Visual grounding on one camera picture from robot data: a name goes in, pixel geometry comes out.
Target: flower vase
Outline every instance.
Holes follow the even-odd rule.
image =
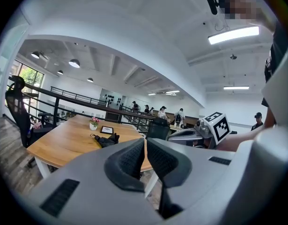
[[[95,131],[97,129],[97,127],[95,127],[95,125],[93,125],[91,123],[89,124],[89,128],[93,131]]]

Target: black metal railing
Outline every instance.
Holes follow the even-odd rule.
[[[12,78],[12,77],[9,77],[9,80],[11,80],[13,82],[15,81],[15,79]],[[105,111],[107,113],[118,114],[119,115],[118,116],[118,120],[110,120],[110,119],[106,119],[106,118],[99,118],[99,119],[100,120],[105,120],[105,121],[110,121],[110,122],[115,122],[115,123],[134,125],[134,126],[136,126],[137,130],[139,130],[139,132],[141,132],[141,133],[147,133],[147,130],[148,130],[147,128],[143,129],[143,127],[148,127],[148,124],[145,124],[143,121],[150,121],[150,120],[153,120],[155,118],[155,117],[153,117],[151,115],[148,115],[148,114],[131,113],[131,112],[127,111],[128,109],[118,110],[118,109],[109,108],[109,107],[106,107],[105,105],[100,104],[99,102],[97,102],[97,104],[94,104],[93,102],[86,102],[86,101],[83,101],[83,100],[80,100],[80,99],[67,97],[67,96],[61,95],[61,94],[56,93],[56,92],[52,92],[52,91],[48,91],[48,90],[45,90],[45,89],[42,89],[42,88],[39,88],[39,87],[32,86],[32,85],[27,84],[27,83],[25,84],[25,87],[30,88],[30,89],[35,90],[35,91],[38,91],[39,93],[43,93],[43,94],[46,94],[48,96],[51,96],[51,97],[55,98],[55,104],[50,104],[48,102],[40,100],[38,98],[39,97],[38,93],[31,93],[31,94],[30,93],[23,93],[23,97],[24,98],[29,98],[28,103],[24,102],[24,104],[26,106],[28,106],[28,114],[31,117],[38,119],[39,121],[41,119],[39,117],[37,117],[37,115],[34,115],[34,114],[30,113],[30,108],[33,108],[36,111],[40,111],[41,113],[46,113],[46,111],[41,110],[41,109],[39,109],[39,108],[37,108],[35,106],[32,106],[31,103],[30,103],[31,99],[34,99],[37,102],[46,104],[46,105],[51,106],[51,107],[54,108],[53,114],[52,114],[53,123],[51,123],[49,121],[45,121],[47,123],[52,124],[53,127],[57,126],[58,121],[67,120],[67,119],[69,119],[70,117],[72,117],[74,115],[81,115],[81,116],[85,116],[85,117],[89,117],[89,118],[92,117],[91,115],[87,115],[87,114],[80,113],[80,112],[75,112],[75,111],[70,111],[68,109],[60,107],[59,106],[59,101],[60,100],[64,100],[64,101],[67,101],[67,102],[71,102],[73,104],[78,104],[78,105],[82,105],[82,106],[89,107],[89,108],[98,109],[98,110],[101,110],[101,111]],[[62,111],[65,111],[65,112],[69,113],[69,116],[61,116],[58,113],[59,110],[62,110]],[[121,117],[122,116],[126,116],[128,118],[131,117],[131,119],[128,120],[130,122],[121,121]]]
[[[74,98],[74,99],[78,99],[78,100],[81,100],[81,101],[84,101],[84,102],[87,102],[87,103],[92,103],[92,104],[96,104],[96,105],[106,106],[106,101],[102,101],[102,100],[99,100],[99,99],[87,97],[87,96],[80,95],[80,94],[73,93],[73,92],[69,92],[69,91],[66,91],[66,90],[63,90],[63,89],[59,89],[59,88],[56,88],[56,87],[51,87],[50,91],[54,92],[54,93],[57,93],[57,94],[60,94],[60,95],[63,95],[63,96],[68,97],[68,98]]]
[[[136,129],[137,130],[141,131],[142,133],[147,133],[148,132],[148,127],[149,127],[150,120],[147,120],[145,118],[139,118],[137,116],[134,116],[134,114],[135,115],[137,115],[137,114],[149,115],[149,114],[147,114],[146,112],[134,111],[132,108],[125,107],[125,106],[122,106],[122,105],[120,106],[120,110],[132,113],[132,115],[124,115],[124,117],[128,120],[128,122],[137,124],[136,125]]]

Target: white table leg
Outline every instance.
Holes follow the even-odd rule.
[[[145,198],[149,195],[149,193],[152,191],[154,185],[156,184],[158,180],[158,176],[156,175],[156,172],[153,172],[147,186],[145,187]]]
[[[42,174],[43,178],[47,178],[51,173],[49,171],[48,165],[46,163],[43,163],[40,159],[36,158],[37,167],[40,170],[40,173]]]

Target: black bag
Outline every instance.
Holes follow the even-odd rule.
[[[180,116],[179,113],[178,113],[177,116],[176,116],[175,122],[176,122],[176,123],[177,123],[177,122],[180,123],[180,121],[181,121],[181,116]]]
[[[119,137],[120,137],[120,135],[117,135],[116,133],[111,135],[109,138],[99,137],[96,136],[95,134],[91,134],[90,136],[95,136],[96,141],[101,145],[102,148],[119,143]]]

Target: wooden table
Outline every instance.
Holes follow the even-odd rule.
[[[175,127],[174,125],[170,125],[170,129],[171,129],[171,130],[175,130],[175,131],[180,131],[180,130],[182,130],[183,128],[181,128],[181,127]]]
[[[100,133],[102,126],[112,127],[114,133],[120,135],[120,143],[142,138],[133,126],[106,121],[101,121],[97,130],[92,131],[89,129],[89,119],[88,117],[76,115],[45,134],[27,148],[27,151],[35,157],[37,166],[44,178],[50,174],[47,164],[59,168],[83,153],[101,149],[100,144],[90,134],[109,137],[110,135],[108,134]],[[152,166],[147,158],[145,140],[145,159],[141,171],[150,169],[152,169]]]

